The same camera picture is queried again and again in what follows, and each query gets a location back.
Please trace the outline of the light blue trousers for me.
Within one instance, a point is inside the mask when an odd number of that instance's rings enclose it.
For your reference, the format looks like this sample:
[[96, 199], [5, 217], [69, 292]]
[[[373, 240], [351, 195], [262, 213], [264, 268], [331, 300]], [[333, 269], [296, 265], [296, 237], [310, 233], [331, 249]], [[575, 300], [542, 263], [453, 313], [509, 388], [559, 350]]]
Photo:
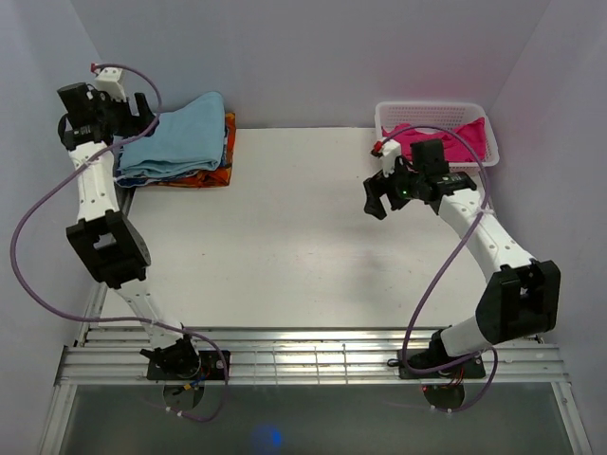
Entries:
[[142, 139], [200, 142], [224, 139], [224, 134], [223, 97], [217, 92], [207, 92], [176, 111], [162, 114], [154, 134]]

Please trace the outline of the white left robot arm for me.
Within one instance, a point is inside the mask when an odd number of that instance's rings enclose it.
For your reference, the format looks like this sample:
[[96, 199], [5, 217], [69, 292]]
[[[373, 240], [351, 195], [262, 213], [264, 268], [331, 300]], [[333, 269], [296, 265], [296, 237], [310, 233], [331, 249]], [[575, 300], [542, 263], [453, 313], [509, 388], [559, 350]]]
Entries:
[[195, 377], [201, 356], [181, 324], [153, 301], [146, 271], [151, 264], [147, 245], [120, 209], [114, 183], [114, 155], [107, 151], [115, 137], [150, 136], [157, 125], [147, 99], [135, 95], [133, 112], [122, 90], [115, 96], [84, 82], [59, 89], [66, 113], [58, 134], [75, 168], [79, 212], [66, 237], [96, 282], [113, 289], [140, 320], [151, 343], [141, 353], [162, 373], [181, 379]]

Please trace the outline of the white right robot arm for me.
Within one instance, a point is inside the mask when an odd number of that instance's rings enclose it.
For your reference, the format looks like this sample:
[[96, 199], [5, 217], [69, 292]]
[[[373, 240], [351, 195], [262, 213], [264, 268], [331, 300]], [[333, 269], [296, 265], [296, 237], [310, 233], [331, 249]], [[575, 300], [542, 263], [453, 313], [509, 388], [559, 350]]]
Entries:
[[487, 286], [474, 313], [432, 335], [428, 348], [404, 358], [415, 375], [450, 376], [463, 359], [502, 342], [552, 331], [557, 323], [561, 272], [552, 261], [540, 261], [521, 247], [488, 206], [465, 172], [454, 172], [438, 139], [415, 142], [406, 157], [398, 142], [378, 141], [372, 150], [381, 169], [363, 187], [366, 213], [382, 220], [391, 210], [418, 200], [459, 236], [480, 267]]

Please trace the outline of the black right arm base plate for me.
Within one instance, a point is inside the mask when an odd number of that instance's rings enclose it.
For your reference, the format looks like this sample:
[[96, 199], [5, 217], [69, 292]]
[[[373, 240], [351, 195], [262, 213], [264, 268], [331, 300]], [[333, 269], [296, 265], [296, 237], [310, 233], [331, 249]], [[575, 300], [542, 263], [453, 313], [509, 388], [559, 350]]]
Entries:
[[477, 356], [471, 360], [457, 365], [449, 370], [442, 370], [434, 373], [417, 374], [411, 373], [402, 362], [402, 352], [398, 351], [396, 358], [390, 359], [389, 364], [398, 369], [400, 379], [444, 379], [452, 380], [463, 379], [483, 379], [486, 377], [486, 370], [483, 360]]

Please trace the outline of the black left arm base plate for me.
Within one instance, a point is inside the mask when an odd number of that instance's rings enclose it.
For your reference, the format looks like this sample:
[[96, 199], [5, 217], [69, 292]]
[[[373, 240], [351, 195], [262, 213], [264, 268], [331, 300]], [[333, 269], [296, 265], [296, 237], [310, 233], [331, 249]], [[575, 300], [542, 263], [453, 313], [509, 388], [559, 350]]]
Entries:
[[223, 350], [220, 356], [215, 350], [199, 350], [199, 362], [196, 373], [164, 373], [152, 361], [149, 361], [145, 378], [151, 381], [189, 381], [203, 377], [205, 380], [224, 380], [225, 370], [230, 368], [231, 351]]

